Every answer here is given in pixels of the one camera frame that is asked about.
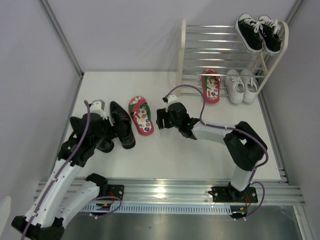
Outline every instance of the white floor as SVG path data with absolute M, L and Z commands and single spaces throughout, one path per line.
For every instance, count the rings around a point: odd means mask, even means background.
M 118 139 L 110 153 L 96 150 L 79 177 L 91 173 L 106 178 L 228 180 L 235 164 L 226 146 L 205 140 L 184 138 L 176 128 L 159 130 L 156 125 L 157 109 L 164 108 L 162 98 L 175 87 L 175 72 L 86 72 L 82 81 L 73 116 L 86 113 L 84 100 L 89 103 L 102 99 L 109 115 L 110 101 L 116 101 L 125 110 L 135 96 L 146 98 L 151 108 L 155 127 L 150 136 L 142 136 L 133 124 L 136 146 L 126 150 Z M 200 96 L 183 96 L 180 101 L 191 117 L 198 118 L 202 106 Z M 258 169 L 256 180 L 280 179 L 275 155 L 258 100 L 253 104 L 233 105 L 226 97 L 219 103 L 206 105 L 203 119 L 206 122 L 235 125 L 248 122 L 268 146 L 269 162 Z M 69 127 L 66 137 L 72 132 Z

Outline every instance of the shoe rack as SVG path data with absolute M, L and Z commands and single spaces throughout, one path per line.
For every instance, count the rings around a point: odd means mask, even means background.
M 227 97 L 224 79 L 229 69 L 239 72 L 250 69 L 259 84 L 260 93 L 288 47 L 289 28 L 286 22 L 279 21 L 282 36 L 281 51 L 271 56 L 270 67 L 266 66 L 269 56 L 264 51 L 252 54 L 246 51 L 235 26 L 226 25 L 187 25 L 182 21 L 181 44 L 176 85 L 189 84 L 202 90 L 202 76 L 220 76 L 220 96 Z M 213 69 L 218 74 L 204 74 L 206 69 Z M 186 88 L 178 88 L 177 95 L 199 96 L 200 93 Z

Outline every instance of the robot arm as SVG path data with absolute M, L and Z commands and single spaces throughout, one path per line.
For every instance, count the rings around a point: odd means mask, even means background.
M 202 124 L 199 118 L 190 117 L 185 106 L 178 101 L 175 95 L 170 95 L 163 100 L 167 102 L 167 106 L 166 108 L 157 110 L 156 123 L 159 129 L 176 127 L 185 138 L 209 140 L 227 147 L 236 164 L 228 191 L 234 201 L 240 198 L 249 186 L 249 181 L 256 163 L 261 160 L 264 155 L 261 147 L 250 137 L 238 131 L 230 130 L 226 126 L 221 128 L 210 127 Z M 241 121 L 237 125 L 228 127 L 239 129 L 250 134 L 258 139 L 267 149 L 266 144 L 248 123 Z
M 95 149 L 108 153 L 114 147 L 112 139 L 116 135 L 104 112 L 104 105 L 102 100 L 94 101 L 90 105 L 88 130 L 80 147 L 67 162 L 84 133 L 88 115 L 70 118 L 73 132 L 62 144 L 48 182 L 27 213 L 13 219 L 11 225 L 19 232 L 23 233 L 27 228 L 25 236 L 29 239 L 60 240 L 68 223 L 88 202 L 108 195 L 108 180 L 93 173 L 72 197 L 62 202 L 71 183 Z

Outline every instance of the colorful flip-flop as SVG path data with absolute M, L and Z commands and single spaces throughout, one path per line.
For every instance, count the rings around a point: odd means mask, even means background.
M 135 96 L 131 99 L 129 113 L 139 134 L 149 136 L 154 132 L 155 128 L 151 121 L 150 107 L 142 96 Z
M 204 74 L 218 74 L 212 69 L 207 69 Z M 204 99 L 208 104 L 215 104 L 220 100 L 220 77 L 219 76 L 202 76 L 202 88 Z

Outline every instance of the gray floor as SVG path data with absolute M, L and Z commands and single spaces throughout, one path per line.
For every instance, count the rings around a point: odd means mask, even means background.
M 228 216 L 116 213 L 75 217 L 62 240 L 301 240 L 292 207 L 263 207 L 246 222 Z

